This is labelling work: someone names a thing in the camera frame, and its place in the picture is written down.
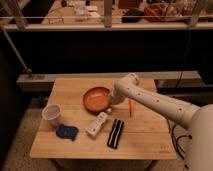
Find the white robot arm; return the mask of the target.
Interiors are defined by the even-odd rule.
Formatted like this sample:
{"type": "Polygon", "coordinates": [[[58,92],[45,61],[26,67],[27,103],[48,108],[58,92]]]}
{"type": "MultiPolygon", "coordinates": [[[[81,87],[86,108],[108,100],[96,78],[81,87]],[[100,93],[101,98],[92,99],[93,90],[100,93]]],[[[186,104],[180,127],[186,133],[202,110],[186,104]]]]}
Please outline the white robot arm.
{"type": "Polygon", "coordinates": [[[213,104],[202,107],[139,87],[139,77],[129,73],[114,82],[110,104],[126,98],[146,106],[188,131],[184,171],[213,171],[213,104]]]}

